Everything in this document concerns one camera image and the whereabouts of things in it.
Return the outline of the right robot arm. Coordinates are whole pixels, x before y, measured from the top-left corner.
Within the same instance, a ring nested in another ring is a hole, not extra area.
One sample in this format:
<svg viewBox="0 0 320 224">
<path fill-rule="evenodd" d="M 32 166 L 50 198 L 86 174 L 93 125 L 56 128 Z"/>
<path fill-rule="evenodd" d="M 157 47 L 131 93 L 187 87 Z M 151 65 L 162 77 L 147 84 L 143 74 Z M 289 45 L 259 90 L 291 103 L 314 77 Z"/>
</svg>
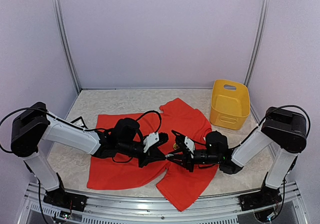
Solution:
<svg viewBox="0 0 320 224">
<path fill-rule="evenodd" d="M 290 110 L 295 107 L 300 111 Z M 196 141 L 173 131 L 178 149 L 166 157 L 189 172 L 193 172 L 195 165 L 217 164 L 220 171 L 236 174 L 266 147 L 276 144 L 279 148 L 276 158 L 255 199 L 259 205 L 266 206 L 275 198 L 275 191 L 294 166 L 298 155 L 306 148 L 311 129 L 310 120 L 307 112 L 300 106 L 270 107 L 259 124 L 233 148 L 228 147 L 227 137 L 218 131 L 205 136 L 203 149 L 196 149 Z"/>
</svg>

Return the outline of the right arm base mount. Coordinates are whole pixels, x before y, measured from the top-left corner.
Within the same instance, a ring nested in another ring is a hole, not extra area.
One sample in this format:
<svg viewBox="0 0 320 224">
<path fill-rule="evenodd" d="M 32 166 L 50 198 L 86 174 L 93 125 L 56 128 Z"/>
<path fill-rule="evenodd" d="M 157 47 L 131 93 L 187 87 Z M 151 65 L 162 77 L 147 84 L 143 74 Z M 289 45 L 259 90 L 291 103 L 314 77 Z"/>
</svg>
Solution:
<svg viewBox="0 0 320 224">
<path fill-rule="evenodd" d="M 242 194 L 239 196 L 242 211 L 257 209 L 272 204 L 283 204 L 284 197 L 280 194 L 280 188 L 272 189 L 266 186 L 266 176 L 259 191 Z"/>
</svg>

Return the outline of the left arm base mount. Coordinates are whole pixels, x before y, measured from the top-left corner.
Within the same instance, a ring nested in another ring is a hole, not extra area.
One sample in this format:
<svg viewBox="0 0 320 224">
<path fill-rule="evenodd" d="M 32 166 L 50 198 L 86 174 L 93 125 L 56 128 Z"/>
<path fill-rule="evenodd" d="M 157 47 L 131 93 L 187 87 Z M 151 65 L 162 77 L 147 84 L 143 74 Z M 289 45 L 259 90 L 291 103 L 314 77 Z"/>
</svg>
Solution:
<svg viewBox="0 0 320 224">
<path fill-rule="evenodd" d="M 82 194 L 67 192 L 58 173 L 57 176 L 59 186 L 55 190 L 45 191 L 43 199 L 44 202 L 54 206 L 69 209 L 70 211 L 76 210 L 84 212 L 88 197 Z"/>
</svg>

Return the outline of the red t-shirt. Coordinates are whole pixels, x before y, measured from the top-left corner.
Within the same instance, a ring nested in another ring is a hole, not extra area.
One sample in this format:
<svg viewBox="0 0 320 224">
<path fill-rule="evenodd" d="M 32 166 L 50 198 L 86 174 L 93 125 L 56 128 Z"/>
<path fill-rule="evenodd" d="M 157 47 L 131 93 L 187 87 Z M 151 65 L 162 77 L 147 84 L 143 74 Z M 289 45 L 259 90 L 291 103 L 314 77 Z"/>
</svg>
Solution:
<svg viewBox="0 0 320 224">
<path fill-rule="evenodd" d="M 212 131 L 211 124 L 200 110 L 192 108 L 180 98 L 159 107 L 160 114 L 142 116 L 140 113 L 99 115 L 97 128 L 110 129 L 124 118 L 137 120 L 143 135 L 155 130 L 168 134 L 168 141 L 158 147 L 160 153 L 144 153 L 138 158 L 117 153 L 114 158 L 91 158 L 87 188 L 93 190 L 125 190 L 142 187 L 162 173 L 165 176 L 156 184 L 158 191 L 178 210 L 189 208 L 205 191 L 216 175 L 218 165 L 196 165 L 189 172 L 161 155 L 173 151 L 175 130 L 197 142 Z"/>
</svg>

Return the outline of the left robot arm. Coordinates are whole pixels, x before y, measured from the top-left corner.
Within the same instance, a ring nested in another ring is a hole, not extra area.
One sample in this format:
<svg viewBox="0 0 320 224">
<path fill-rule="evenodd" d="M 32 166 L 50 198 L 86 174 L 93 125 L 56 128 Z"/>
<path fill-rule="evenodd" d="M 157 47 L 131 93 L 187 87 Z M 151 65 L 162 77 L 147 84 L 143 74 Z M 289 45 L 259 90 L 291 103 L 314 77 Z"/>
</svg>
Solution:
<svg viewBox="0 0 320 224">
<path fill-rule="evenodd" d="M 88 129 L 61 119 L 49 112 L 46 104 L 37 102 L 31 107 L 17 109 L 5 116 L 1 123 L 17 114 L 12 122 L 11 147 L 3 152 L 22 158 L 46 192 L 59 206 L 70 201 L 60 176 L 41 154 L 42 140 L 57 142 L 78 149 L 95 158 L 114 158 L 118 153 L 136 158 L 140 168 L 155 161 L 165 160 L 159 146 L 168 142 L 168 134 L 155 131 L 144 136 L 140 124 L 132 118 L 120 119 L 110 129 Z"/>
</svg>

